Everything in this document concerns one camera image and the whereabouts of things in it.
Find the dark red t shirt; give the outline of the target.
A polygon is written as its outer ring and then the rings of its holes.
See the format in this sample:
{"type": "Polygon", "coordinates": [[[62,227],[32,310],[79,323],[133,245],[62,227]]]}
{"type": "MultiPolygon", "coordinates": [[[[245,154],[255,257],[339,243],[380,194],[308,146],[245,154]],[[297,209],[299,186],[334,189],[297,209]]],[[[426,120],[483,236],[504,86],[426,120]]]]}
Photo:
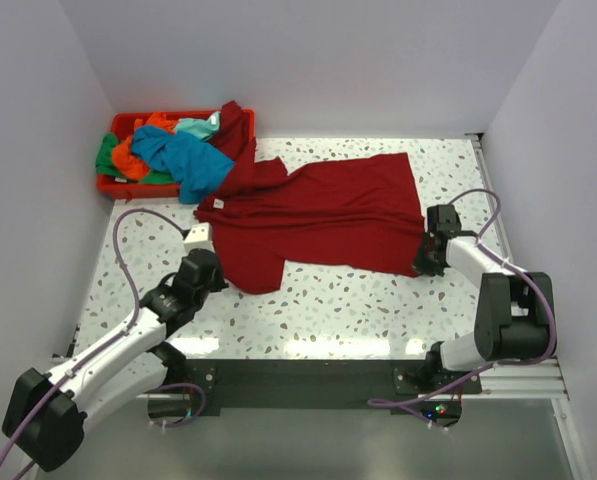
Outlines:
{"type": "Polygon", "coordinates": [[[220,109],[211,145],[235,165],[194,215],[212,230],[225,277],[248,294],[280,289],[287,261],[414,277],[424,219],[406,153],[308,163],[257,161],[250,117],[220,109]]]}

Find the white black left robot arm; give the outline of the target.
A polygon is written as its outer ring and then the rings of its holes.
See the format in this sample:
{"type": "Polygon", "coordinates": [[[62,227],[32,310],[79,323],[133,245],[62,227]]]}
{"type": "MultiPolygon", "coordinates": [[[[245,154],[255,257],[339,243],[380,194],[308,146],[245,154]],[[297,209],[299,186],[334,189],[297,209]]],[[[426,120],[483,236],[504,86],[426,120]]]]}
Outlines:
{"type": "Polygon", "coordinates": [[[184,356],[167,340],[194,319],[209,294],[226,286],[218,256],[194,249],[99,341],[46,373],[25,371],[14,384],[2,424],[7,446],[20,448],[33,465],[51,472],[78,450],[95,420],[145,390],[178,390],[185,380],[179,363],[184,356]],[[158,359],[148,378],[132,385],[112,381],[145,353],[158,359]]]}

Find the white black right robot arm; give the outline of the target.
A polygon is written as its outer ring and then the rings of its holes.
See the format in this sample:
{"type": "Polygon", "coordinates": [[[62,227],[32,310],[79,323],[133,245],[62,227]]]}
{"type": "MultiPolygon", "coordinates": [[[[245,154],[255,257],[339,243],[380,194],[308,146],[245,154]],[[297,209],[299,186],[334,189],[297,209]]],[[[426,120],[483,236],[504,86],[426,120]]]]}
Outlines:
{"type": "Polygon", "coordinates": [[[539,363],[554,354],[557,330],[551,278],[495,254],[475,232],[462,228],[453,205],[427,209],[427,231],[413,267],[426,276],[454,269],[478,289],[472,330],[433,344],[413,375],[430,390],[447,392],[458,382],[459,373],[497,363],[539,363]]]}

